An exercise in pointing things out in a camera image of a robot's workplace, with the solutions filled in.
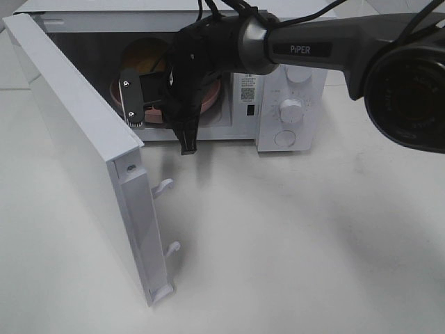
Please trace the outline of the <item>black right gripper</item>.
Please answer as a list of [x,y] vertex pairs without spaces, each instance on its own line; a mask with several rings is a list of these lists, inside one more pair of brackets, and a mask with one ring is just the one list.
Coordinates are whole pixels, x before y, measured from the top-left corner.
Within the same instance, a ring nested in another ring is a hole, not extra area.
[[165,69],[161,110],[172,125],[181,155],[195,154],[202,100],[214,81],[206,38],[192,29],[177,32],[166,55]]

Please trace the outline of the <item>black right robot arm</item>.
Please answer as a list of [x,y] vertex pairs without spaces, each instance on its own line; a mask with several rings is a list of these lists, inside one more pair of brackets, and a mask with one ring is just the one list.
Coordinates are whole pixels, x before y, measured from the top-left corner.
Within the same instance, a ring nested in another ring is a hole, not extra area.
[[225,72],[265,75],[279,65],[343,73],[376,128],[414,150],[444,152],[444,14],[397,13],[286,25],[208,17],[176,32],[160,88],[181,153],[197,149],[202,100]]

